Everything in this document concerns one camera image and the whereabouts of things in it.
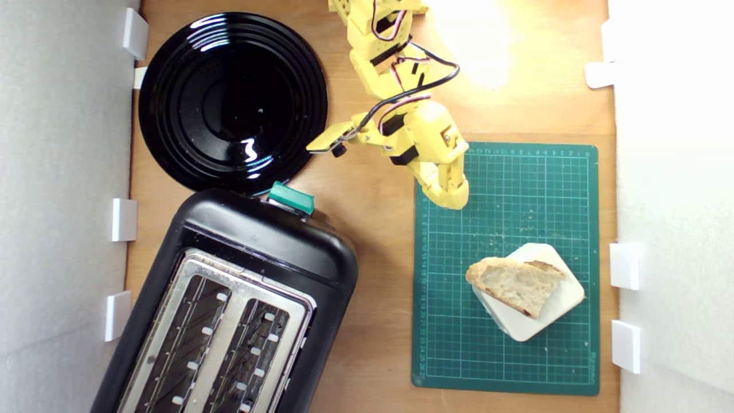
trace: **white wall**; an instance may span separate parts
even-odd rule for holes
[[[139,0],[0,0],[0,412],[87,411],[123,290],[109,241],[127,198]]]
[[[643,248],[622,412],[734,412],[734,59],[727,1],[611,0],[621,30],[617,208]]]

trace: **black cable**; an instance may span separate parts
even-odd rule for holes
[[[381,107],[385,106],[386,104],[393,104],[393,103],[396,103],[397,101],[399,101],[400,99],[405,98],[405,97],[408,97],[408,96],[410,96],[410,95],[412,95],[414,93],[423,92],[425,90],[433,89],[434,87],[441,86],[441,85],[443,85],[444,83],[446,83],[449,80],[453,79],[454,77],[456,77],[459,74],[460,67],[459,67],[458,64],[456,64],[454,62],[449,62],[448,60],[445,60],[445,59],[441,59],[439,56],[436,56],[435,54],[433,54],[433,52],[431,52],[430,50],[424,48],[421,45],[418,45],[417,43],[410,42],[410,44],[412,44],[415,47],[417,47],[420,50],[422,50],[426,54],[426,56],[430,57],[431,59],[435,60],[436,62],[438,62],[438,63],[440,63],[440,64],[442,64],[444,66],[452,67],[454,69],[451,71],[451,73],[449,73],[448,75],[442,77],[441,79],[435,80],[435,81],[430,82],[430,83],[426,83],[425,85],[414,87],[413,89],[406,90],[406,91],[404,91],[402,93],[399,93],[399,94],[397,94],[395,96],[392,96],[390,98],[387,98],[385,100],[380,101],[378,104],[374,105],[372,107],[372,109],[370,109],[369,112],[367,112],[367,115],[365,115],[365,117],[362,118],[362,121],[360,122],[359,126],[356,129],[353,129],[352,131],[350,131],[350,132],[347,133],[347,136],[349,136],[352,133],[357,134],[360,130],[362,130],[362,128],[367,125],[367,123],[370,121],[370,119],[372,119],[372,117],[374,117],[374,114],[377,113],[377,111]]]

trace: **bread crust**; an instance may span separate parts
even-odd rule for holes
[[[530,261],[530,262],[520,262],[514,259],[510,259],[510,258],[501,258],[501,257],[495,257],[495,256],[484,258],[481,261],[475,262],[474,264],[470,265],[466,271],[465,278],[469,284],[477,286],[483,292],[499,300],[501,303],[512,307],[514,310],[520,312],[521,314],[525,315],[526,317],[530,317],[536,320],[540,316],[540,314],[533,315],[528,310],[522,308],[521,306],[518,306],[517,304],[510,303],[504,300],[503,298],[497,296],[492,290],[490,290],[482,282],[482,274],[484,274],[484,272],[489,267],[515,267],[517,269],[521,269],[524,265],[531,265],[543,271],[550,270],[551,273],[557,276],[559,279],[561,280],[566,279],[566,274],[564,274],[563,271],[561,271],[560,269],[558,269],[557,267],[551,264],[548,264],[547,262],[537,261],[537,260]]]

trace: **glossy black plate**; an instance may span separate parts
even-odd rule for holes
[[[310,159],[305,147],[326,125],[326,82],[287,26],[244,12],[211,15],[156,52],[139,117],[153,157],[182,185],[258,195]]]

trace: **white bracket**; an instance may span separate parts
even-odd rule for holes
[[[634,244],[609,244],[611,285],[627,290],[640,289],[640,247]]]
[[[612,86],[616,80],[614,61],[619,54],[619,36],[611,19],[601,25],[601,47],[603,62],[590,62],[584,67],[586,84],[592,89]]]
[[[116,340],[123,334],[125,324],[130,318],[132,309],[132,294],[130,291],[122,291],[115,295],[107,296],[107,314],[104,326],[104,341]]]
[[[137,201],[112,200],[112,242],[137,239]]]
[[[125,10],[123,48],[138,60],[144,60],[148,50],[148,22],[130,7]]]
[[[640,374],[641,329],[623,321],[611,322],[611,362],[633,374]]]
[[[145,72],[148,71],[148,67],[135,68],[135,77],[133,80],[133,89],[140,90],[142,87],[142,79],[145,77]]]

